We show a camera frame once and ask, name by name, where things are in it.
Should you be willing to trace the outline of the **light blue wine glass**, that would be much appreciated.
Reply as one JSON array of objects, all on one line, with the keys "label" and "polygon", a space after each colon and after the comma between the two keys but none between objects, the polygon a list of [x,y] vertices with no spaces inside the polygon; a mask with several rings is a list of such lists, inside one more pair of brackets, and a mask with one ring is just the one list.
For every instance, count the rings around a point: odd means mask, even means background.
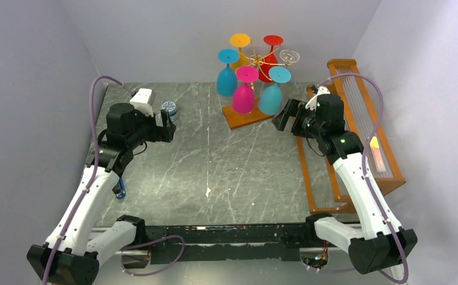
[{"label": "light blue wine glass", "polygon": [[258,108],[266,115],[276,115],[283,100],[280,84],[288,83],[291,79],[291,73],[287,68],[274,66],[269,70],[269,76],[274,84],[262,92],[258,101]]}]

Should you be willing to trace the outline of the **pink wine glass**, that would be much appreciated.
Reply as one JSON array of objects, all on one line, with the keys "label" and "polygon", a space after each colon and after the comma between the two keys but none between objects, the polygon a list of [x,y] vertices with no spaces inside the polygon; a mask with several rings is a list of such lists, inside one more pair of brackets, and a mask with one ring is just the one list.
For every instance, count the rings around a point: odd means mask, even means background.
[{"label": "pink wine glass", "polygon": [[239,67],[235,75],[242,85],[239,86],[233,95],[232,107],[239,114],[249,114],[254,107],[254,90],[251,84],[258,79],[258,71],[252,66]]}]

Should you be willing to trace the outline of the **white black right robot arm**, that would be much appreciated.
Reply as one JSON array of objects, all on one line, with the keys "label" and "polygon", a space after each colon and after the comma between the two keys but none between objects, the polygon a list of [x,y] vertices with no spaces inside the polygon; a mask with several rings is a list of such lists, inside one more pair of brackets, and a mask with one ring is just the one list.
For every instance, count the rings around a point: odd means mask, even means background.
[{"label": "white black right robot arm", "polygon": [[371,173],[360,138],[345,129],[342,99],[336,94],[322,94],[308,103],[290,99],[272,123],[282,131],[289,118],[294,118],[294,136],[316,140],[348,191],[361,225],[355,229],[329,215],[314,217],[312,225],[304,228],[304,241],[310,246],[332,243],[348,254],[361,274],[397,265],[407,271],[407,257],[418,238],[394,216]]}]

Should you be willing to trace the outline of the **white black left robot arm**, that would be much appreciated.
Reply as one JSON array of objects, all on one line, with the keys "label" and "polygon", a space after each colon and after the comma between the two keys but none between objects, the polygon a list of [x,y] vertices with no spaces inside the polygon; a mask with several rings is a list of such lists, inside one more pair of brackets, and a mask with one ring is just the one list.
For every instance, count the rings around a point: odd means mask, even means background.
[{"label": "white black left robot arm", "polygon": [[42,245],[32,245],[27,260],[45,283],[92,284],[100,266],[122,248],[140,249],[149,237],[145,221],[123,215],[95,239],[90,233],[105,196],[115,193],[134,150],[147,143],[173,140],[176,126],[166,110],[162,125],[135,103],[117,103],[106,114],[106,129],[90,150],[81,182],[61,221]]}]

